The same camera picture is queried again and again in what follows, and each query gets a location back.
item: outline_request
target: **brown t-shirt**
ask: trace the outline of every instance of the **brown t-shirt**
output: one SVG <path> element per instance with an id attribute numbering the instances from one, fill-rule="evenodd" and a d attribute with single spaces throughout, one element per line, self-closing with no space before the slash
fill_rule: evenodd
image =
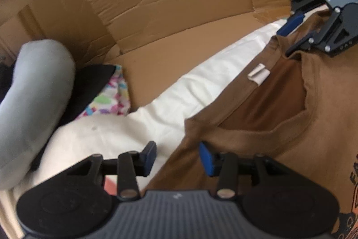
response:
<path id="1" fill-rule="evenodd" d="M 341 213 L 336 238 L 358 234 L 358 46 L 330 58 L 322 52 L 285 50 L 328 12 L 314 14 L 288 37 L 275 36 L 219 97 L 185 122 L 185 137 L 147 189 L 209 189 L 198 148 L 264 153 L 326 187 Z M 258 87 L 247 78 L 258 64 L 271 71 Z"/>

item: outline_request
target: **metal rivet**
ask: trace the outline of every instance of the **metal rivet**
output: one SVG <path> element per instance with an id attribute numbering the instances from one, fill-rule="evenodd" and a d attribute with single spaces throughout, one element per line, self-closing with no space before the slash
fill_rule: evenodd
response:
<path id="1" fill-rule="evenodd" d="M 138 193 L 133 188 L 127 188 L 122 190 L 120 196 L 122 198 L 134 198 L 138 195 Z"/>
<path id="2" fill-rule="evenodd" d="M 232 198 L 235 192 L 229 188 L 222 188 L 216 192 L 219 198 Z"/>

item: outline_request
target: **printed graphic on shirt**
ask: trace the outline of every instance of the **printed graphic on shirt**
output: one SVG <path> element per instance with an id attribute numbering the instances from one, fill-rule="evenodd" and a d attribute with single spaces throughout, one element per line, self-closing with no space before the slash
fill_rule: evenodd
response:
<path id="1" fill-rule="evenodd" d="M 333 233 L 336 239 L 358 239 L 358 185 L 354 189 L 352 211 L 350 213 L 339 213 L 339 227 Z"/>

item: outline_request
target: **ribbed rubber surface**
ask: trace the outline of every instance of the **ribbed rubber surface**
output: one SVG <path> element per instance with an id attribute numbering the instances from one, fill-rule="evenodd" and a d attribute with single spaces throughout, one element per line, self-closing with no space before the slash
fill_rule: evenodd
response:
<path id="1" fill-rule="evenodd" d="M 277 239 L 252 226 L 231 202 L 207 191 L 148 191 L 122 203 L 112 219 L 83 239 Z M 316 239 L 329 239 L 321 235 Z"/>

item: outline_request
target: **white fabric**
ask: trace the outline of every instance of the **white fabric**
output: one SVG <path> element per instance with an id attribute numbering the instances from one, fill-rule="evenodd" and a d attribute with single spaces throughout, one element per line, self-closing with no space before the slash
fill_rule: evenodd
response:
<path id="1" fill-rule="evenodd" d="M 148 141 L 154 140 L 158 156 L 151 175 L 138 178 L 139 187 L 145 187 L 184 137 L 184 120 L 213 102 L 284 23 L 279 20 L 266 25 L 223 49 L 135 113 L 126 117 L 89 116 L 58 129 L 39 169 L 29 173 L 14 189 L 0 192 L 0 222 L 10 239 L 22 235 L 15 217 L 19 196 L 94 153 L 103 154 L 105 159 L 116 158 L 125 151 L 141 151 Z"/>

